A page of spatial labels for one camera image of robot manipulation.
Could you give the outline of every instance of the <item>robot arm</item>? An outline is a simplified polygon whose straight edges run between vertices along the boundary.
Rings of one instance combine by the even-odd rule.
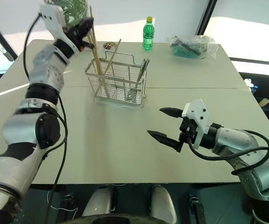
[[[183,118],[179,141],[170,139],[163,133],[148,133],[177,152],[181,152],[183,143],[188,143],[191,151],[202,159],[226,160],[234,168],[232,174],[238,175],[243,189],[251,198],[253,216],[257,223],[269,224],[269,156],[260,166],[255,165],[267,154],[263,150],[267,148],[259,150],[256,139],[251,135],[257,133],[224,128],[217,124],[207,126],[209,112],[201,99],[187,103],[183,110],[162,108],[160,111],[175,118]],[[207,157],[198,153],[196,149],[199,146],[211,149],[220,157]]]
[[[25,99],[3,127],[8,149],[0,155],[0,223],[13,221],[48,147],[60,138],[57,102],[69,58],[86,46],[93,47],[82,41],[93,26],[93,18],[62,29],[60,7],[44,5],[41,14],[56,41],[33,60]]]

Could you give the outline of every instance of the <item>clear plastic bag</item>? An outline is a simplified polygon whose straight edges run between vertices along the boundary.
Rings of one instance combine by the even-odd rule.
[[[173,55],[190,59],[203,59],[206,56],[216,58],[219,46],[215,41],[205,35],[191,37],[168,37],[170,51]]]

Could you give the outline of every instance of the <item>metal utensil holder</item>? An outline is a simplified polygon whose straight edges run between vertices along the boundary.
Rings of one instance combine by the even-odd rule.
[[[107,52],[113,53],[112,51],[106,51],[106,57],[100,58],[102,71],[106,69],[109,63]],[[88,76],[94,96],[118,100],[131,105],[141,105],[142,98],[145,96],[147,70],[144,71],[141,79],[137,82],[141,65],[135,63],[135,57],[132,54],[120,52],[116,52],[116,54],[131,56],[133,63],[113,61],[104,75],[98,75],[96,72],[94,59],[87,64],[85,74]]]

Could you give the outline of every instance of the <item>green bottle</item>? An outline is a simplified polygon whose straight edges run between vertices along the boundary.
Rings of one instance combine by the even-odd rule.
[[[143,29],[143,48],[144,50],[151,50],[153,47],[154,26],[152,24],[152,17],[147,17],[147,23]]]

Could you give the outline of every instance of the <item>floor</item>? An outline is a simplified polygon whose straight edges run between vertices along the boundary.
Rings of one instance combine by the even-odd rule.
[[[76,217],[81,216],[86,203],[89,201],[95,189],[103,185],[65,185],[55,194],[54,207],[59,207],[64,195],[73,193],[78,203]],[[152,184],[127,184],[117,186],[118,202],[115,213],[128,213],[148,215],[146,199]],[[238,183],[225,184],[210,187],[196,184],[162,184],[170,193],[178,215],[179,224],[195,224],[191,215],[189,196],[194,194],[199,197],[205,209],[207,224],[249,224],[251,216],[242,210],[244,193]],[[16,224],[40,224],[43,223],[47,191],[31,188],[22,201],[22,211],[18,214]],[[52,209],[49,224],[56,223],[57,210]]]

